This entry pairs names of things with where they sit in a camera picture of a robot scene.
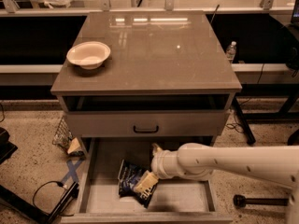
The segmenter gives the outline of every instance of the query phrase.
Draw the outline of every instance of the drawer handle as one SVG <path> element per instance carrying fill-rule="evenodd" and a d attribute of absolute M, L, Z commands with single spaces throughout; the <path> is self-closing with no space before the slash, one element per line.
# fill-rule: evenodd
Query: drawer handle
<path fill-rule="evenodd" d="M 133 130 L 135 133 L 157 133 L 159 131 L 159 126 L 157 125 L 155 130 L 151 130 L 151 129 L 138 129 L 134 125 Z"/>

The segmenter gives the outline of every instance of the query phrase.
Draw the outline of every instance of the floor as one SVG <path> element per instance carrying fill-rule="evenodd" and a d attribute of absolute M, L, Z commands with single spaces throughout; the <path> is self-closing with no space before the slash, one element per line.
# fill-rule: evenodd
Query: floor
<path fill-rule="evenodd" d="M 252 99 L 243 105 L 245 111 L 276 110 L 282 100 Z M 67 178 L 67 162 L 73 163 L 78 158 L 70 158 L 52 144 L 58 124 L 63 112 L 56 101 L 0 101 L 4 107 L 5 119 L 0 127 L 8 130 L 9 141 L 18 147 L 12 157 L 0 165 L 0 185 L 32 203 L 36 190 L 49 181 L 65 180 Z M 231 110 L 227 127 L 216 140 L 215 147 L 247 147 L 246 137 L 240 127 L 231 129 L 235 123 L 234 110 Z M 298 123 L 263 123 L 250 124 L 257 142 L 254 146 L 286 146 L 289 136 L 299 128 Z M 78 178 L 83 164 L 77 169 Z M 233 218 L 233 223 L 284 223 L 286 207 L 268 205 L 247 205 L 236 209 L 233 197 L 242 194 L 246 197 L 258 198 L 287 198 L 287 189 L 269 183 L 253 180 L 248 177 L 232 175 L 223 171 L 216 171 L 212 180 L 212 187 L 216 192 L 218 212 Z M 48 184 L 41 189 L 35 198 L 35 204 L 42 210 L 50 212 L 63 194 L 64 189 L 56 184 Z M 75 204 L 72 203 L 65 213 L 72 214 Z M 34 223 L 19 213 L 0 205 L 0 224 Z"/>

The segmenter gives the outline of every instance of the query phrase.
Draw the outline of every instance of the bowl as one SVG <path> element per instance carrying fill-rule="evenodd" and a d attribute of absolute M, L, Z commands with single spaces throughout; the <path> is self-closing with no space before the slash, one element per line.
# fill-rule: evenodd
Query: bowl
<path fill-rule="evenodd" d="M 97 41 L 83 42 L 74 46 L 66 54 L 66 59 L 83 69 L 91 70 L 102 65 L 110 55 L 110 48 Z"/>

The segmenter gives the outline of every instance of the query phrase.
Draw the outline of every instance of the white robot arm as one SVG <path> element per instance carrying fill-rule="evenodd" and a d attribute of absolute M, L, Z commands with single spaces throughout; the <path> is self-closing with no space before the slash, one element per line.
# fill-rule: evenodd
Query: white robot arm
<path fill-rule="evenodd" d="M 208 147 L 189 143 L 169 151 L 154 145 L 151 169 L 160 179 L 179 176 L 199 181 L 208 180 L 217 169 L 292 189 L 287 223 L 299 223 L 299 146 Z"/>

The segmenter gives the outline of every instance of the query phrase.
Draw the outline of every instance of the plastic bottle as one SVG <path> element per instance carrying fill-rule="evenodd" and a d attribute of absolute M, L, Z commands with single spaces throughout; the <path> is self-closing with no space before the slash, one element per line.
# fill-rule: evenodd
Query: plastic bottle
<path fill-rule="evenodd" d="M 236 42 L 232 41 L 232 43 L 226 49 L 226 57 L 230 63 L 233 62 L 236 53 Z"/>

